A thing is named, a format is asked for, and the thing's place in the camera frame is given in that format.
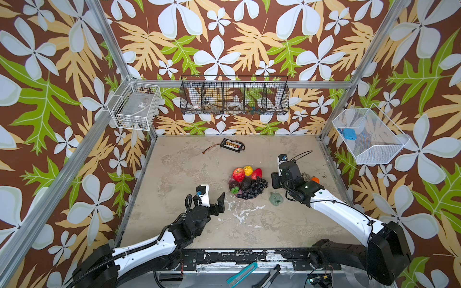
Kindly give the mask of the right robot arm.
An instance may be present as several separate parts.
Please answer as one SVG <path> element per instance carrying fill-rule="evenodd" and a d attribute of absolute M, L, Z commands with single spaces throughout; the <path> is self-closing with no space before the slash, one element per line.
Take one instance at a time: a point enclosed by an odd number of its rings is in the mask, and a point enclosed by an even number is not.
<path fill-rule="evenodd" d="M 309 256 L 314 268 L 350 266 L 389 286 L 409 266 L 409 245 L 397 223 L 383 223 L 371 218 L 338 199 L 319 183 L 305 180 L 295 159 L 279 155 L 277 172 L 271 174 L 271 180 L 274 189 L 285 190 L 288 200 L 324 214 L 359 241 L 357 245 L 318 241 L 312 246 Z"/>

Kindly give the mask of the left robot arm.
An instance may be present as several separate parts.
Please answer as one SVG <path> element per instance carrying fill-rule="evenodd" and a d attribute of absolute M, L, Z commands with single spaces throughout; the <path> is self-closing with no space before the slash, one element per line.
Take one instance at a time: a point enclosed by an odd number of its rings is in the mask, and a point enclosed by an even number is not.
<path fill-rule="evenodd" d="M 224 213 L 222 193 L 216 204 L 199 205 L 199 196 L 186 197 L 186 211 L 149 240 L 129 247 L 111 248 L 105 244 L 74 271 L 68 288 L 115 288 L 137 273 L 175 268 L 182 250 L 200 236 L 212 216 Z"/>

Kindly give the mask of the red apple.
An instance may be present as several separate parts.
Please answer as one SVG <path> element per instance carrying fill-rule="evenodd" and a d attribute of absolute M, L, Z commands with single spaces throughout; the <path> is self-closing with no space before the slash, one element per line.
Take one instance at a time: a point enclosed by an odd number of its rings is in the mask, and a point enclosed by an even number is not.
<path fill-rule="evenodd" d="M 243 182 L 246 174 L 243 168 L 236 168 L 232 173 L 232 178 L 237 182 Z"/>

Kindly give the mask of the red strawberry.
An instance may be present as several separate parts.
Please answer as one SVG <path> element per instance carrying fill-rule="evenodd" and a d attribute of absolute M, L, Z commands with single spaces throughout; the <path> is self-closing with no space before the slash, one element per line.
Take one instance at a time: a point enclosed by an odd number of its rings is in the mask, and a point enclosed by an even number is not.
<path fill-rule="evenodd" d="M 262 179 L 262 169 L 261 168 L 255 169 L 251 175 L 251 178 L 252 180 Z"/>

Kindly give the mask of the yellow lemon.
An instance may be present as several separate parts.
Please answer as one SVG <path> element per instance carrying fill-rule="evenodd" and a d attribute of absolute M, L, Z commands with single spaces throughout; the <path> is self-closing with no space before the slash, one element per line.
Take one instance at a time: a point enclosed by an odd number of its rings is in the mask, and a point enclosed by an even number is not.
<path fill-rule="evenodd" d="M 245 167 L 243 168 L 243 170 L 244 170 L 244 174 L 245 174 L 246 176 L 252 176 L 252 174 L 253 174 L 253 168 L 252 168 L 252 166 L 245 166 Z"/>

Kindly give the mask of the dark avocado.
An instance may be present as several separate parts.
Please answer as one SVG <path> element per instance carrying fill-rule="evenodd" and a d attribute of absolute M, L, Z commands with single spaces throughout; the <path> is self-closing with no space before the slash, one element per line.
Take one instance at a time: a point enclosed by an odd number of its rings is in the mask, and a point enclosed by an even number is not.
<path fill-rule="evenodd" d="M 252 179 L 249 176 L 246 176 L 240 184 L 240 190 L 242 192 L 247 191 L 252 186 Z"/>

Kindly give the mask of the black grape bunch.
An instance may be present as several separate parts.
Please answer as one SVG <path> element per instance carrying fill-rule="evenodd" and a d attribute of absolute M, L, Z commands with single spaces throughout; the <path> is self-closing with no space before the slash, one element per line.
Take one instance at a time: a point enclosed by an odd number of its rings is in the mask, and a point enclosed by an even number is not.
<path fill-rule="evenodd" d="M 236 197 L 244 200 L 254 199 L 262 194 L 266 188 L 268 188 L 268 181 L 264 178 L 252 180 L 252 186 L 245 192 L 240 190 Z"/>

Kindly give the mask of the pink polka dot plate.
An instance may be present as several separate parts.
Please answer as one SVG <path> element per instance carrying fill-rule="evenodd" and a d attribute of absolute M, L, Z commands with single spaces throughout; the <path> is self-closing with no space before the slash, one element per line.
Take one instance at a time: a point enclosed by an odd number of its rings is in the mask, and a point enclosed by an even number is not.
<path fill-rule="evenodd" d="M 258 197 L 268 188 L 268 181 L 264 178 L 257 177 L 255 180 L 251 177 L 245 177 L 242 182 L 234 179 L 229 181 L 229 191 L 239 199 L 249 200 Z"/>

